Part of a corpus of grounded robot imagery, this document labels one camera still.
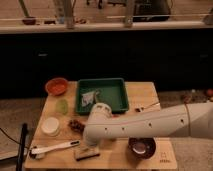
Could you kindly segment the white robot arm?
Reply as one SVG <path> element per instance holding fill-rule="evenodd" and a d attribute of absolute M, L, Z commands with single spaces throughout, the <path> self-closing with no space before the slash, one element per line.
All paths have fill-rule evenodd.
<path fill-rule="evenodd" d="M 83 131 L 88 146 L 96 146 L 102 139 L 154 137 L 213 139 L 213 103 L 177 105 L 123 117 L 113 117 L 107 104 L 97 103 Z"/>

